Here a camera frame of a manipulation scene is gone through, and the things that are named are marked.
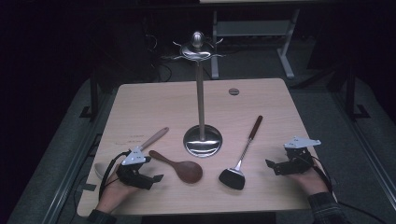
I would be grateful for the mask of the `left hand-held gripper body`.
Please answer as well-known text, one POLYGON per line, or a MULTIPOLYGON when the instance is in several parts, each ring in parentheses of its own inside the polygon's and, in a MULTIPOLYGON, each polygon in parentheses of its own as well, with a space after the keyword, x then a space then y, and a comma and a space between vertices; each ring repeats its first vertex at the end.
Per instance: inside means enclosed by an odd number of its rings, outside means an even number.
POLYGON ((145 157, 141 152, 142 147, 135 147, 128 151, 126 158, 121 162, 116 174, 121 183, 139 189, 151 189, 153 179, 141 175, 139 169, 150 162, 151 157, 145 157))

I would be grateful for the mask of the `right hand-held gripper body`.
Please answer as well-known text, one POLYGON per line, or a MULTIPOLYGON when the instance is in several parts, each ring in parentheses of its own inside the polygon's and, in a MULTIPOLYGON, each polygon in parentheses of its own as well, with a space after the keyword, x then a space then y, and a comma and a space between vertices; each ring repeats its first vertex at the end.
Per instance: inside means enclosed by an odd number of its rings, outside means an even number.
POLYGON ((306 172, 314 165, 312 155, 308 148, 319 146, 320 144, 321 142, 319 140, 293 136, 292 139, 284 145, 284 148, 291 149, 292 153, 289 156, 287 155, 287 161, 276 163, 274 167, 275 174, 292 175, 306 172))

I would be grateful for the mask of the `light wooden spoon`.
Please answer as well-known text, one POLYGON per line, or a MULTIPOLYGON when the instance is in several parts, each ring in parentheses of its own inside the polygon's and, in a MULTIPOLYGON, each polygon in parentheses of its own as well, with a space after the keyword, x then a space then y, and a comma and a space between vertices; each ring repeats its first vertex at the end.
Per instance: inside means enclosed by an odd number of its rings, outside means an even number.
MULTIPOLYGON (((122 166, 126 165, 140 165, 145 162, 145 156, 142 153, 142 151, 158 141, 160 138, 162 138, 167 132, 169 131, 168 127, 160 129, 158 132, 156 132, 154 135, 152 135, 145 143, 141 144, 140 146, 134 147, 133 149, 129 149, 126 154, 126 158, 121 162, 122 166)), ((110 169, 110 171, 113 171, 113 168, 110 164, 108 163, 103 163, 103 162, 97 162, 94 165, 94 171, 96 173, 96 176, 102 180, 106 170, 110 169)))

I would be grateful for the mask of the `dark brown wooden spoon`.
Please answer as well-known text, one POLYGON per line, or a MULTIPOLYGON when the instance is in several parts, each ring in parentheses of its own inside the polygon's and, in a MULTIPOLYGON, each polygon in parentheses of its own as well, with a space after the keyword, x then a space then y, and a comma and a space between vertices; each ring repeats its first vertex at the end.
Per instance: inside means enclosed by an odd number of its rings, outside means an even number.
POLYGON ((203 168, 194 161, 171 161, 155 150, 151 150, 148 154, 151 158, 170 165, 178 178, 185 183, 194 184, 203 177, 203 168))

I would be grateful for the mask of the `black spatula with red-brown handle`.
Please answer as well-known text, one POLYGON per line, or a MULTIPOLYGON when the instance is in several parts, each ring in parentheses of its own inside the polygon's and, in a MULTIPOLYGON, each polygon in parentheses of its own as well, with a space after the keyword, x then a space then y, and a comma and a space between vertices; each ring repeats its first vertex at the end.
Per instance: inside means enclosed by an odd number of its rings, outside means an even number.
POLYGON ((262 124, 262 120, 263 120, 263 116, 257 117, 253 125, 253 128, 248 136, 247 143, 235 167, 227 168, 220 173, 219 181, 223 185, 236 190, 242 190, 245 187, 246 178, 243 172, 241 171, 242 161, 245 158, 248 148, 262 124))

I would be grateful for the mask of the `metal utensil stand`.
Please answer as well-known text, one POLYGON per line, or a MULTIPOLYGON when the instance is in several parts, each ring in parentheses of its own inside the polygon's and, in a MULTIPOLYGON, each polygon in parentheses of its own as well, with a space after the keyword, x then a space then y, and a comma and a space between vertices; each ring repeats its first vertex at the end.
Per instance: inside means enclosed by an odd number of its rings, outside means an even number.
POLYGON ((191 35, 189 42, 178 44, 178 55, 171 60, 187 60, 195 63, 198 124, 189 128, 183 137, 183 146, 194 157, 207 158, 215 155, 221 148, 222 135, 218 129, 205 123, 205 93, 203 62, 219 57, 215 45, 207 40, 200 31, 191 35))

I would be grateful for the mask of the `person's right hand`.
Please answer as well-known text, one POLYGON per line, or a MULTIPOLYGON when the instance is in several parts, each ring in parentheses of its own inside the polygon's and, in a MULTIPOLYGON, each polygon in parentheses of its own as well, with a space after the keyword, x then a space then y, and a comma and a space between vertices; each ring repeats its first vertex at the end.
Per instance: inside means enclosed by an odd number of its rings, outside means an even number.
POLYGON ((308 196, 329 191, 325 182, 313 168, 302 174, 288 175, 288 178, 295 181, 308 196))

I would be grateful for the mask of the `person's left hand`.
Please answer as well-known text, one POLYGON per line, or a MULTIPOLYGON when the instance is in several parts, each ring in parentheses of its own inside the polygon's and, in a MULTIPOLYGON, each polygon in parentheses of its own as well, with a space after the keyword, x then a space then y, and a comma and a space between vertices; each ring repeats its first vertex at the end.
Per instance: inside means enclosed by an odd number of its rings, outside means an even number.
POLYGON ((116 173, 113 173, 107 180, 102 197, 95 209, 111 214, 123 201, 138 191, 138 188, 127 186, 118 180, 116 173))

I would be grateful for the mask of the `black metal stand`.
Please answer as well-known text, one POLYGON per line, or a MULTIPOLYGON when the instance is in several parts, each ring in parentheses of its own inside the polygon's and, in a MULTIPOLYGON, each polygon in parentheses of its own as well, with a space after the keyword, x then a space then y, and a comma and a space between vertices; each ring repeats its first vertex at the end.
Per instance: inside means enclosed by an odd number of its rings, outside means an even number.
POLYGON ((91 105, 90 106, 85 106, 81 113, 80 117, 81 118, 87 118, 90 121, 95 120, 97 114, 98 114, 98 83, 96 79, 96 72, 93 71, 90 76, 90 96, 91 96, 91 105))
POLYGON ((346 114, 353 121, 356 121, 357 119, 368 119, 370 118, 370 115, 365 107, 363 105, 355 104, 355 86, 356 76, 353 66, 350 65, 346 73, 346 114))

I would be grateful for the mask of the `white metal desk frame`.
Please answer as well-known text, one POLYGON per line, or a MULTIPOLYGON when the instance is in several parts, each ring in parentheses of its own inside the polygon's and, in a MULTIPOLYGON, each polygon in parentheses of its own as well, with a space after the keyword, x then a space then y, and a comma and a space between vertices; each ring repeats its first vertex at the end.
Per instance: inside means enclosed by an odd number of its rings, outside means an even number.
POLYGON ((220 21, 218 12, 213 13, 212 37, 219 43, 219 37, 230 36, 281 36, 283 46, 276 50, 286 78, 294 79, 287 57, 290 41, 296 27, 300 9, 295 9, 289 20, 280 21, 220 21))

